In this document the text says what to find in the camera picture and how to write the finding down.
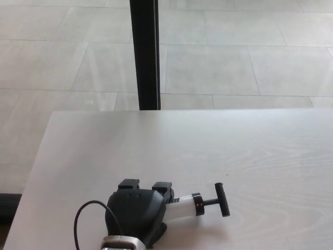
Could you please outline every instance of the wood grain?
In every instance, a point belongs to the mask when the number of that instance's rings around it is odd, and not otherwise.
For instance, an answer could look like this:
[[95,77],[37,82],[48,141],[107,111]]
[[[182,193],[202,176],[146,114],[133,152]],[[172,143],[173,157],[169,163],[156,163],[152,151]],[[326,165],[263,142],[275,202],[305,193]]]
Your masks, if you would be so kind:
[[[332,249],[332,124],[313,109],[54,113],[4,249],[74,249],[77,209],[124,178],[206,199],[224,183],[230,217],[169,221],[156,250]],[[87,208],[81,248],[105,235],[103,209]]]

